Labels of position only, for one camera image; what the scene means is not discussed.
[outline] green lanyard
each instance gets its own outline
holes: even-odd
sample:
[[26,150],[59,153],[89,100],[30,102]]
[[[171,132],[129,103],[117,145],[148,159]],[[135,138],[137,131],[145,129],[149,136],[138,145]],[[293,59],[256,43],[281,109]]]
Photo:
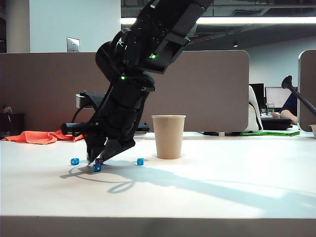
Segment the green lanyard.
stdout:
[[272,136],[296,136],[299,135],[300,131],[285,133],[285,132],[252,132],[252,133],[242,133],[241,136],[265,136],[265,135],[272,135]]

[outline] ceiling light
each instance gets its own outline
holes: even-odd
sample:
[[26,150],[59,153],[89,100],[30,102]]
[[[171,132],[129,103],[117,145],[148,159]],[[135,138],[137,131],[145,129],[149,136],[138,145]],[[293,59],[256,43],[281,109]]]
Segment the ceiling light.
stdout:
[[121,18],[120,23],[122,25],[132,25],[136,21],[136,18]]
[[[121,18],[123,25],[132,25],[136,18]],[[201,25],[237,25],[237,24],[315,24],[316,17],[200,17]]]

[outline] paper cup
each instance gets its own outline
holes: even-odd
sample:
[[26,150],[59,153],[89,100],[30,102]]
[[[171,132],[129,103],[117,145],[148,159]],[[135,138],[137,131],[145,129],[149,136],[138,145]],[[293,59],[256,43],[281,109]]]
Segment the paper cup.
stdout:
[[314,134],[314,138],[316,139],[316,124],[311,124],[309,125],[310,127],[312,127],[312,131],[313,131],[313,134]]
[[180,158],[185,117],[185,115],[152,116],[158,158]]

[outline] glass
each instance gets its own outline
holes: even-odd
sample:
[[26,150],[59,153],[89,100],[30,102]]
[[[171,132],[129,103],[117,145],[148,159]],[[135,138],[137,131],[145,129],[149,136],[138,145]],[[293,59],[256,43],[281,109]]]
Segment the glass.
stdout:
[[268,116],[272,116],[271,113],[275,111],[275,104],[273,102],[267,103]]

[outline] white wall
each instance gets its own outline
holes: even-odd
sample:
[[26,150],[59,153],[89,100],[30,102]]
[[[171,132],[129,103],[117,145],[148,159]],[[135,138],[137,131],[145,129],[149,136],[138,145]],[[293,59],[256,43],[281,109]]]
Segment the white wall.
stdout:
[[81,52],[95,52],[120,31],[119,0],[9,0],[8,52],[67,52],[66,37]]
[[281,86],[292,75],[297,86],[298,57],[307,49],[316,49],[316,37],[289,40],[245,49],[250,56],[249,83]]
[[120,31],[118,0],[30,0],[31,52],[65,52],[66,37],[95,52]]
[[6,50],[30,52],[29,0],[6,1]]

